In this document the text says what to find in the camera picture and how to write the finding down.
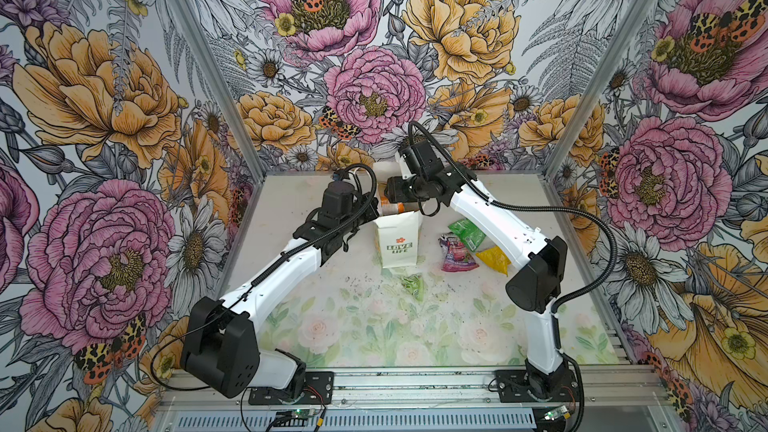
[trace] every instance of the wall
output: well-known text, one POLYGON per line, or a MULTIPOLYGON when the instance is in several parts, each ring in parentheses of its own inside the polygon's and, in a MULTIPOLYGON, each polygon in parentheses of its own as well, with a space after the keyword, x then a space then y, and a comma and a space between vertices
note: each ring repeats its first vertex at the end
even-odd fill
MULTIPOLYGON (((768 430, 766 5, 658 0, 608 74, 598 157, 574 148, 554 174, 563 203, 612 227, 604 291, 688 430, 768 430)), ((601 272, 605 237, 571 221, 601 272)))
MULTIPOLYGON (((631 2, 190 1, 278 171, 392 160, 410 120, 471 168, 542 169, 631 2)), ((603 119, 580 138, 584 165, 603 119)))
POLYGON ((0 16, 0 423, 147 430, 254 181, 163 5, 0 16))

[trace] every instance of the white paper bag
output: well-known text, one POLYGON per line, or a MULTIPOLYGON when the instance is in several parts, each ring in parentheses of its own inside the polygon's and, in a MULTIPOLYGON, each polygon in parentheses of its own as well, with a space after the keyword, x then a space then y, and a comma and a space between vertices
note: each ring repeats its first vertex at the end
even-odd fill
POLYGON ((376 249, 383 268, 416 265, 418 258, 418 212, 379 217, 376 224, 376 249))

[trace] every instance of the floral tabletop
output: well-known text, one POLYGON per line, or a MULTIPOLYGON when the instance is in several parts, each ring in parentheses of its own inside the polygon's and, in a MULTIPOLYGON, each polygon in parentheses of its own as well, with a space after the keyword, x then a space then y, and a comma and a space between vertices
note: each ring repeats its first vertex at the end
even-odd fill
MULTIPOLYGON (((230 288, 260 268, 255 262, 250 266, 253 257, 266 262, 280 250, 328 181, 326 176, 267 179, 230 288), (278 200, 305 204, 306 210, 286 213, 273 206, 278 200)), ((502 200, 533 204, 543 197, 536 176, 484 176, 483 181, 502 200)), ((479 259, 479 268, 469 272, 440 270, 438 236, 459 218, 444 210, 423 222, 413 267, 382 268, 373 247, 373 227, 361 229, 350 252, 334 254, 275 308, 259 333, 260 348, 289 351, 311 368, 522 364, 527 350, 524 312, 504 292, 508 277, 479 259)), ((523 219, 535 220, 549 236, 561 234, 552 215, 523 219)), ((486 239, 479 250, 491 246, 486 239)), ((582 285, 570 258, 563 290, 582 285)), ((572 357, 583 364, 618 362, 589 296, 560 310, 563 344, 572 357)))

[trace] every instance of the purple snack bag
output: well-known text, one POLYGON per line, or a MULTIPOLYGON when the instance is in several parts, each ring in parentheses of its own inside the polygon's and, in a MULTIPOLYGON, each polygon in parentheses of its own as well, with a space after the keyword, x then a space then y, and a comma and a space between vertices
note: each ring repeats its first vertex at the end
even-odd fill
POLYGON ((446 260, 442 264, 444 272, 465 272, 479 267, 462 241, 455 234, 440 235, 440 247, 446 260))

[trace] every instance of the green snack bag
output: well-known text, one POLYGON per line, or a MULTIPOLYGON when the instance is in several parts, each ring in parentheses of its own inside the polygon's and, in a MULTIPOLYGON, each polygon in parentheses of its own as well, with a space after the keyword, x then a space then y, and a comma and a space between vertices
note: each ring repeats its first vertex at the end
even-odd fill
POLYGON ((451 232, 458 236, 462 244, 466 245, 471 251, 476 251, 482 241, 485 239, 485 233, 472 223, 468 218, 458 220, 448 226, 451 232))

